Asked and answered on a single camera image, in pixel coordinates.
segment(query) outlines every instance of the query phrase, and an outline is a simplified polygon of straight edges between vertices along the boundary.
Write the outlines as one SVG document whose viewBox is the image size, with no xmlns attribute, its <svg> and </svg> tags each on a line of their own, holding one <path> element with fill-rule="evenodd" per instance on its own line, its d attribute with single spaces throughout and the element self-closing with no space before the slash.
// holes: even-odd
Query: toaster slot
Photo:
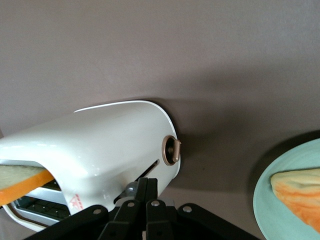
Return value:
<svg viewBox="0 0 320 240">
<path fill-rule="evenodd" d="M 67 202 L 55 180 L 13 201 L 10 208 L 20 218 L 42 226 L 51 226 L 70 216 Z"/>
<path fill-rule="evenodd" d="M 15 200 L 11 203 L 11 207 L 23 219 L 43 226 L 51 226 L 70 216 L 64 204 L 29 196 Z"/>
</svg>

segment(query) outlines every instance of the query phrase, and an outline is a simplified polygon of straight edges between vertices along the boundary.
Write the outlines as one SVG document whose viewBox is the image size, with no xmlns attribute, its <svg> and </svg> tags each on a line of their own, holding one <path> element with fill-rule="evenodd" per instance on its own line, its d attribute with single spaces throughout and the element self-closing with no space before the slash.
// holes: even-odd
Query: toaster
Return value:
<svg viewBox="0 0 320 240">
<path fill-rule="evenodd" d="M 3 206 L 17 223 L 38 232 L 93 205 L 111 211 L 134 192 L 139 178 L 158 179 L 160 194 L 179 172 L 180 141 L 159 105 L 123 101 L 3 137 L 0 164 L 43 167 L 53 175 Z"/>
</svg>

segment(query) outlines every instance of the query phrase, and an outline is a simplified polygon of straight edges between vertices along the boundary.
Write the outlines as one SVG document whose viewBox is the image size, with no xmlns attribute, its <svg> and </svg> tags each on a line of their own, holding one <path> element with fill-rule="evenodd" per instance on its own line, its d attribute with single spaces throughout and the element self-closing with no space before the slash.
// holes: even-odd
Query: plate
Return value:
<svg viewBox="0 0 320 240">
<path fill-rule="evenodd" d="M 273 193 L 270 177 L 282 171 L 320 168 L 320 139 L 308 141 L 274 160 L 260 176 L 253 211 L 267 240 L 320 240 L 320 233 L 295 216 Z"/>
</svg>

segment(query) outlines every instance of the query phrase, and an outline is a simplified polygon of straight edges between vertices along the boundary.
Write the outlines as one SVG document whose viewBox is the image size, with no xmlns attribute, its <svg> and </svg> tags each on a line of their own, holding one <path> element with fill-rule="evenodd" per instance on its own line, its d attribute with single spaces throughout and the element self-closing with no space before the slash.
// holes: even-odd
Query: metal bolt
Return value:
<svg viewBox="0 0 320 240">
<path fill-rule="evenodd" d="M 100 208 L 97 208 L 93 211 L 93 214 L 97 215 L 100 214 L 102 212 L 102 210 Z"/>
<path fill-rule="evenodd" d="M 158 207 L 159 205 L 160 205 L 160 202 L 157 200 L 154 200 L 151 202 L 151 206 Z"/>
<path fill-rule="evenodd" d="M 134 205 L 135 205 L 135 203 L 131 201 L 131 202 L 128 203 L 127 206 L 128 206 L 129 208 L 132 208 Z"/>
<path fill-rule="evenodd" d="M 184 206 L 182 208 L 182 210 L 185 212 L 185 213 L 191 213 L 192 212 L 192 208 L 190 206 Z"/>
</svg>

